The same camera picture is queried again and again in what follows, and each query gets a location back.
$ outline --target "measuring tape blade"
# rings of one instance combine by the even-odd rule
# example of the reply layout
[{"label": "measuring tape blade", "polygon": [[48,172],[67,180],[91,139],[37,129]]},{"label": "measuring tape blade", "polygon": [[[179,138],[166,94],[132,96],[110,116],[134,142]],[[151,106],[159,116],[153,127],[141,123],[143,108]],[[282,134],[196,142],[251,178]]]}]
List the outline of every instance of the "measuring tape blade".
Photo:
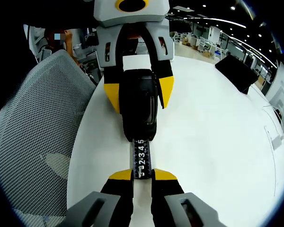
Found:
[{"label": "measuring tape blade", "polygon": [[133,177],[151,178],[151,153],[148,140],[133,140]]}]

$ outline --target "printed numbers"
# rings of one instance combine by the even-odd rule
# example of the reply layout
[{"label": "printed numbers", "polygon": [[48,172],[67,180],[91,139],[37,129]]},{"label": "printed numbers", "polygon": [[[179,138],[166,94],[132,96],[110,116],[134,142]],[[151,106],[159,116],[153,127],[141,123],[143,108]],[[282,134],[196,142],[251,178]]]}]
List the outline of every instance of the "printed numbers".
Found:
[{"label": "printed numbers", "polygon": [[138,173],[139,173],[139,178],[144,177],[145,173],[144,173],[144,169],[146,168],[146,148],[144,147],[144,140],[137,140],[137,147],[138,147]]}]

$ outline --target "white table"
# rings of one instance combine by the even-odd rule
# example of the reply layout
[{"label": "white table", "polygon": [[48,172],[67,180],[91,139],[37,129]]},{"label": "white table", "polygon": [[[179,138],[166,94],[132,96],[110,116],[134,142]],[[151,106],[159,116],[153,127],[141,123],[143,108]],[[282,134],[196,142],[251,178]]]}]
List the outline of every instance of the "white table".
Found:
[{"label": "white table", "polygon": [[[284,141],[272,151],[281,126],[253,85],[240,93],[212,64],[175,57],[174,89],[167,109],[158,107],[151,142],[153,168],[174,174],[218,211],[227,226],[256,226],[284,189]],[[147,55],[124,57],[124,69],[150,68]],[[73,147],[67,185],[68,208],[100,191],[114,172],[130,168],[130,143],[101,80],[82,118]],[[134,181],[131,226],[153,226],[150,180]]]}]

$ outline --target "ceiling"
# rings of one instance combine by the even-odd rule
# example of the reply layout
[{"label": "ceiling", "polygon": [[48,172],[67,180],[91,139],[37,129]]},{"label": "ceiling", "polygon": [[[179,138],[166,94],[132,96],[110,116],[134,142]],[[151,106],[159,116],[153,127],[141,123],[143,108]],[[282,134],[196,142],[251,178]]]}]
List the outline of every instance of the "ceiling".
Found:
[{"label": "ceiling", "polygon": [[[202,26],[218,25],[218,28],[221,29],[224,33],[233,36],[234,38],[239,39],[257,49],[275,64],[276,60],[279,58],[279,53],[276,49],[274,38],[272,37],[271,32],[268,30],[265,23],[263,23],[263,21],[259,17],[254,15],[254,13],[250,9],[248,9],[249,11],[246,10],[246,7],[243,4],[238,4],[237,2],[238,1],[236,0],[169,0],[170,10],[167,18],[172,20],[177,18],[189,18],[190,16],[199,17],[200,19],[186,19],[186,21],[195,23],[199,22],[199,25]],[[177,9],[174,9],[174,7],[176,6],[189,8],[193,11],[185,12],[180,10],[178,12]],[[246,28],[227,22],[203,19],[203,16],[228,20],[244,25],[246,26]],[[271,67],[272,65],[268,61],[265,62],[265,65],[267,67],[270,67],[271,69],[274,68]]]}]

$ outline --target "yellow marking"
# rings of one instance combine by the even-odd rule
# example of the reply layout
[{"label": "yellow marking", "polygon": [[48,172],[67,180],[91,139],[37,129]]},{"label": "yellow marking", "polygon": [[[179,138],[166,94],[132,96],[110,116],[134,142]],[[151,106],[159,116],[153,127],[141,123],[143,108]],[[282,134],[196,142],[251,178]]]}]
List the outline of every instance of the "yellow marking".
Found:
[{"label": "yellow marking", "polygon": [[104,90],[114,109],[119,114],[119,84],[104,84]]},{"label": "yellow marking", "polygon": [[130,181],[131,174],[132,174],[132,169],[126,169],[126,170],[114,173],[113,175],[109,177],[109,179]]},{"label": "yellow marking", "polygon": [[120,9],[120,8],[119,8],[119,5],[120,5],[120,3],[123,2],[123,1],[125,1],[125,0],[117,0],[117,1],[115,2],[115,7],[116,7],[119,11],[124,12],[124,13],[134,13],[134,12],[138,12],[138,11],[140,11],[140,10],[146,8],[146,7],[148,6],[148,1],[149,1],[149,0],[142,0],[142,1],[145,2],[145,6],[144,6],[142,9],[140,9],[140,10],[138,10],[138,11],[134,11],[134,12],[126,12],[126,11],[123,11],[123,10]]},{"label": "yellow marking", "polygon": [[177,180],[177,178],[170,172],[160,169],[154,169],[154,170],[155,170],[156,180]]},{"label": "yellow marking", "polygon": [[166,108],[167,104],[169,103],[171,91],[174,86],[174,80],[175,80],[174,76],[164,77],[164,78],[159,79],[161,90],[162,90],[164,108]]}]

